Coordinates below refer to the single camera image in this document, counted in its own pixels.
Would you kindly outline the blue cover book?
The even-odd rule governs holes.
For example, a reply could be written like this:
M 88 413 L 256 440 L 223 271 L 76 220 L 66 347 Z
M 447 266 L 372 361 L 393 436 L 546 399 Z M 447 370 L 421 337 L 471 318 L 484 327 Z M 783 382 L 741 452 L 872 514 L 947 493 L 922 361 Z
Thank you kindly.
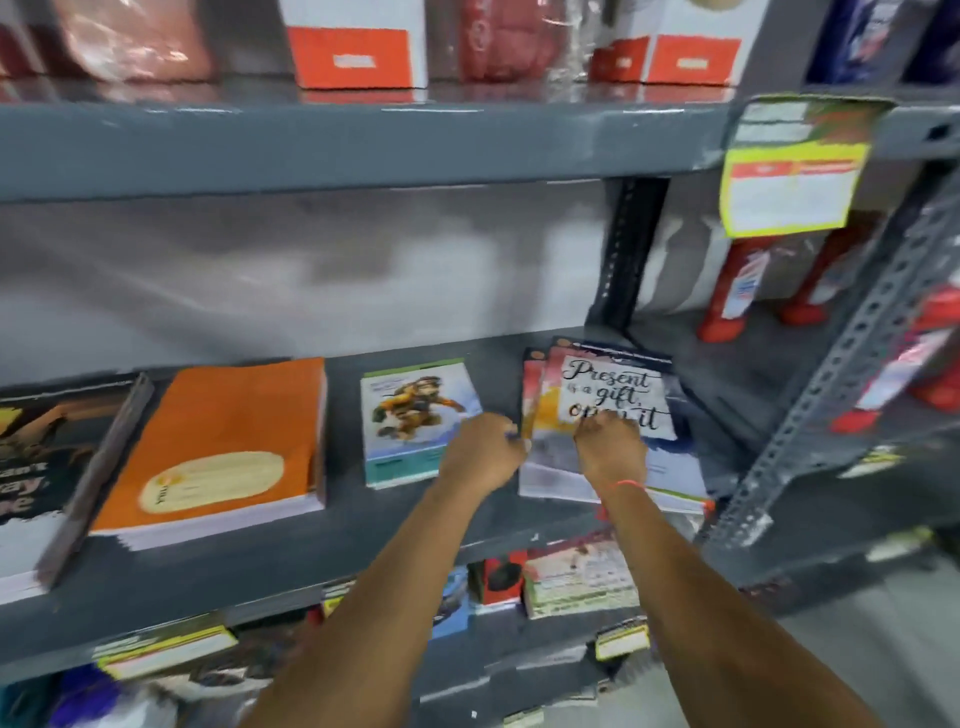
M 469 569 L 466 565 L 457 565 L 450 571 L 443 586 L 438 611 L 433 619 L 430 640 L 438 640 L 467 630 L 472 613 Z

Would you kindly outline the person's right hand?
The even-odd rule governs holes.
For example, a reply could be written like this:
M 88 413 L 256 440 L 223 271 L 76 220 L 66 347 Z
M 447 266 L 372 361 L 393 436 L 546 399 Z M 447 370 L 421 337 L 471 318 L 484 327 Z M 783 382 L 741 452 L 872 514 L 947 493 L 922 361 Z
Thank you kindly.
M 645 488 L 647 447 L 640 429 L 637 444 L 574 444 L 582 474 L 596 494 L 604 483 L 618 480 L 635 480 Z

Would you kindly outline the yellow bordered price tag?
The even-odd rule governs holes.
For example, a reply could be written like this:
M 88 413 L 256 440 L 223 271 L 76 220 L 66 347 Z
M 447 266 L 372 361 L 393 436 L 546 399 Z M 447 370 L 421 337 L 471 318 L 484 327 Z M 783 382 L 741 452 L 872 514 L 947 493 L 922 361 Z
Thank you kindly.
M 877 126 L 891 99 L 762 95 L 729 136 L 718 209 L 731 239 L 839 229 L 847 224 Z

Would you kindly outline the stack of orange notebooks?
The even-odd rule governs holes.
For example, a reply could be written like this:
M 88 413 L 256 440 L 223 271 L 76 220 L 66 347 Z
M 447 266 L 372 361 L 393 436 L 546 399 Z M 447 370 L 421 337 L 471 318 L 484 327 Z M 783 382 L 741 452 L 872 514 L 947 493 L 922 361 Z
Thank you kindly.
M 326 364 L 179 371 L 89 536 L 145 552 L 323 511 Z

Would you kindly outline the white green cover book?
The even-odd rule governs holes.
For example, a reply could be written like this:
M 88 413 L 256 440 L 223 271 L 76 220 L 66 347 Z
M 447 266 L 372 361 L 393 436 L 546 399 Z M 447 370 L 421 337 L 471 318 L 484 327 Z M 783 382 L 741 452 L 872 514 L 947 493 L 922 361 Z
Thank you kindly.
M 640 606 L 612 529 L 529 550 L 522 601 L 531 620 Z

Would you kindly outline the blue packet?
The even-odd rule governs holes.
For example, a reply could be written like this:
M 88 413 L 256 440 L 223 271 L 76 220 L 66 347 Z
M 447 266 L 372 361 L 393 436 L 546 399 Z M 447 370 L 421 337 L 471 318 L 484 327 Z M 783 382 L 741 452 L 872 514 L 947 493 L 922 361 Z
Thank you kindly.
M 806 71 L 813 85 L 865 84 L 905 0 L 831 0 Z

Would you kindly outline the white notebook with black lettering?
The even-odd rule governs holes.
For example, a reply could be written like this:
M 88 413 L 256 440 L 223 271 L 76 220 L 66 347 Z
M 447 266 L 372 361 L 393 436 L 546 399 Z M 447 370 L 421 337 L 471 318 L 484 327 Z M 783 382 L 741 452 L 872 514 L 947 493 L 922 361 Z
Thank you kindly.
M 558 339 L 546 357 L 531 435 L 571 434 L 583 418 L 609 411 L 635 422 L 645 438 L 676 442 L 673 384 L 666 364 L 653 357 Z

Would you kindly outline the red black cover book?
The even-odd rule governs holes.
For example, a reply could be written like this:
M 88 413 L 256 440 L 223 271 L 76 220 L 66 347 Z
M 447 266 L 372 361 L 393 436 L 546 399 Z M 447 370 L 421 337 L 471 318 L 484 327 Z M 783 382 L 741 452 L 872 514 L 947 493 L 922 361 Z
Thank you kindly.
M 524 565 L 529 552 L 512 551 L 467 566 L 472 612 L 476 616 L 517 608 L 522 602 Z

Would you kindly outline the grey metal shelf rack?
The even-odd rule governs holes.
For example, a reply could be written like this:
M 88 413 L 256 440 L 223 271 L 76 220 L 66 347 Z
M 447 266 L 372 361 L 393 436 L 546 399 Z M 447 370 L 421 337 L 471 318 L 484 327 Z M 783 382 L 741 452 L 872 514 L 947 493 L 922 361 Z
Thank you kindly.
M 0 605 L 0 684 L 210 614 L 306 606 L 369 564 L 426 488 L 363 485 L 359 378 L 464 358 L 516 417 L 523 350 L 623 332 L 666 180 L 718 170 L 742 103 L 443 89 L 303 102 L 0 103 L 0 385 L 327 359 L 325 510 L 155 552 L 87 540 Z

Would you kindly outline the pink plastic wrapped packet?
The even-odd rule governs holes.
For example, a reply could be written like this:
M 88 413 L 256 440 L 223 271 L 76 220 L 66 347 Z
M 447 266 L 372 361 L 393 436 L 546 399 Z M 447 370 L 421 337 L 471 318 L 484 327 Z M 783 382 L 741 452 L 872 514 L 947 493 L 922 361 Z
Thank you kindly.
M 52 0 L 70 55 L 111 82 L 208 82 L 214 62 L 196 0 Z

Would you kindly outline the white orange box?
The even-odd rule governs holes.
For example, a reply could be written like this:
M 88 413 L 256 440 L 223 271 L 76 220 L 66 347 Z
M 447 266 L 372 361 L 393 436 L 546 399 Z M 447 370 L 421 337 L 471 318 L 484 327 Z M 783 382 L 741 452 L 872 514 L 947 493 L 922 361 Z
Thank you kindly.
M 589 79 L 734 88 L 770 0 L 606 0 Z
M 427 87 L 425 0 L 277 0 L 277 5 L 301 89 Z

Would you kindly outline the person's right forearm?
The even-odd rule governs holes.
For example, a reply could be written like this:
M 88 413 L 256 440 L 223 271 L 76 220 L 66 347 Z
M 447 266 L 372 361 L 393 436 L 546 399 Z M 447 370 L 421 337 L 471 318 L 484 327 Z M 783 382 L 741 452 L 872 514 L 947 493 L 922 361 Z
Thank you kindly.
M 713 570 L 655 504 L 611 525 L 690 728 L 884 728 L 843 680 Z

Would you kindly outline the yellow white shelf label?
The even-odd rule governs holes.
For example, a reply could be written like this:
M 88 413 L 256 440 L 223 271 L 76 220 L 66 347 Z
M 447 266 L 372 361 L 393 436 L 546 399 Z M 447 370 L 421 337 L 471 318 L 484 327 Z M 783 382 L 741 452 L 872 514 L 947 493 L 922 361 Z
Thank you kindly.
M 96 646 L 91 662 L 118 681 L 161 673 L 238 645 L 217 613 L 205 613 L 141 629 Z
M 650 648 L 651 637 L 646 619 L 634 618 L 597 633 L 594 659 L 605 663 Z
M 890 534 L 874 543 L 864 554 L 868 563 L 880 564 L 923 551 L 934 540 L 934 531 L 927 526 Z
M 906 458 L 898 446 L 880 444 L 865 453 L 858 461 L 839 471 L 835 477 L 849 480 L 875 475 L 900 465 Z

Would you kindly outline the red thread wristband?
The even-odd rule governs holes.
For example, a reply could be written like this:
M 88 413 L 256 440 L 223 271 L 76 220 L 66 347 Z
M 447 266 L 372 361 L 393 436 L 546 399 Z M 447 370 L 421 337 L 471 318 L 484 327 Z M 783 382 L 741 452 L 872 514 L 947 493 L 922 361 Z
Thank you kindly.
M 646 489 L 636 480 L 606 482 L 596 490 L 600 499 L 602 520 L 615 523 L 645 512 L 653 502 Z

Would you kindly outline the person's left hand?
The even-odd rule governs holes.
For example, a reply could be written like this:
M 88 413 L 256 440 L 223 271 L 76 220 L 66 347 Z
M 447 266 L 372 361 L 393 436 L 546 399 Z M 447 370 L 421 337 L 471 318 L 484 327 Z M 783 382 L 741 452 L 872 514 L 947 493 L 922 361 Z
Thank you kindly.
M 496 455 L 496 417 L 484 412 L 464 419 L 447 445 L 438 469 L 438 483 L 483 500 L 503 487 L 519 469 L 500 467 Z

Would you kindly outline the red plastic wrapped packet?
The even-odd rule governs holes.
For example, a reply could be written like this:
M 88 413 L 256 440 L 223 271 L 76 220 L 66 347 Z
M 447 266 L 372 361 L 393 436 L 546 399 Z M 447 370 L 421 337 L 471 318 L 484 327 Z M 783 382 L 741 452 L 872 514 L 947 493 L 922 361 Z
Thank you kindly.
M 543 79 L 569 40 L 566 0 L 458 0 L 458 10 L 462 82 Z

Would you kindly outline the stack of black cover notebooks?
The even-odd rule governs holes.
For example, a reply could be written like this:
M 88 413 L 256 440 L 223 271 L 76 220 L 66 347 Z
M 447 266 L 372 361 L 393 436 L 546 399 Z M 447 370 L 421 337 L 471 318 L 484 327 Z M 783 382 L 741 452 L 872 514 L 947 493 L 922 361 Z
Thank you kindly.
M 0 605 L 54 588 L 154 392 L 140 372 L 0 389 Z

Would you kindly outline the teal notebook with cartoon figure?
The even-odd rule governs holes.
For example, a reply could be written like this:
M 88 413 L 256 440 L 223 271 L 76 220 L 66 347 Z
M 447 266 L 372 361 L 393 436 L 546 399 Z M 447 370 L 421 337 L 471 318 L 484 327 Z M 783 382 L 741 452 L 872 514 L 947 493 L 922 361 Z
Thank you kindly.
M 462 358 L 367 372 L 360 395 L 365 480 L 372 490 L 435 478 L 462 421 L 483 411 Z

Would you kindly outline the stack of white blue notebooks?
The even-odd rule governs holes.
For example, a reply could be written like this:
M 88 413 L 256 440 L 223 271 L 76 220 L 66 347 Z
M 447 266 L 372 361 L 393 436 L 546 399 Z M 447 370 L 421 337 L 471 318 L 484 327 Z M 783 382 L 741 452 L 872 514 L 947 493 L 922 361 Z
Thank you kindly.
M 576 344 L 614 348 L 631 355 L 654 358 L 666 365 L 674 378 L 668 404 L 678 425 L 678 441 L 665 442 L 641 436 L 646 445 L 646 489 L 663 512 L 703 516 L 713 505 L 690 423 L 690 401 L 676 376 L 671 360 L 626 346 L 600 344 L 557 336 L 546 349 L 529 348 L 524 354 L 521 385 L 521 433 L 530 443 L 529 455 L 518 472 L 518 493 L 527 499 L 598 504 L 599 498 L 582 474 L 571 434 L 533 437 L 532 419 L 539 398 L 541 378 L 552 344 L 568 339 Z

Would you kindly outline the grey slotted metal upright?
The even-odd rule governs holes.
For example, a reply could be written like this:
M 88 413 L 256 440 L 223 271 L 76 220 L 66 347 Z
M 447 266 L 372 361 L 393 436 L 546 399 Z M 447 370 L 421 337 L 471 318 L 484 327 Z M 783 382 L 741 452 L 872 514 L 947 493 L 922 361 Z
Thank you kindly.
M 825 344 L 802 361 L 788 408 L 697 544 L 747 546 L 757 522 L 797 478 L 828 467 L 835 418 L 894 355 L 927 297 L 960 265 L 960 161 L 928 162 L 834 310 Z

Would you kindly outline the red white glue bottle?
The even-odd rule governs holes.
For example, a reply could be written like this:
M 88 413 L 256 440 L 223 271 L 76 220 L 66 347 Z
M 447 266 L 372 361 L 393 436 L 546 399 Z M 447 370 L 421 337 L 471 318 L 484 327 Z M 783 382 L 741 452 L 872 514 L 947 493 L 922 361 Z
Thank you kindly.
M 702 342 L 728 343 L 743 333 L 772 249 L 781 239 L 774 235 L 733 240 L 697 330 Z
M 841 291 L 849 269 L 869 241 L 874 224 L 867 220 L 834 229 L 825 238 L 806 277 L 778 313 L 778 320 L 791 327 L 806 327 L 827 321 L 828 304 Z
M 854 434 L 872 427 L 884 407 L 904 392 L 959 327 L 960 273 L 957 273 L 927 297 L 894 356 L 884 363 L 853 407 L 834 418 L 830 431 Z

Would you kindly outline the person's left forearm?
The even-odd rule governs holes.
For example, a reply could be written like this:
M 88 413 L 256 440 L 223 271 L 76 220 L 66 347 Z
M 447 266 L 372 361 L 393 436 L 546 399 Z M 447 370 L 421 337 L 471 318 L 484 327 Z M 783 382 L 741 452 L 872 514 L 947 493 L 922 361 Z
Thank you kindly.
M 237 728 L 399 728 L 470 522 L 514 471 L 438 477 Z

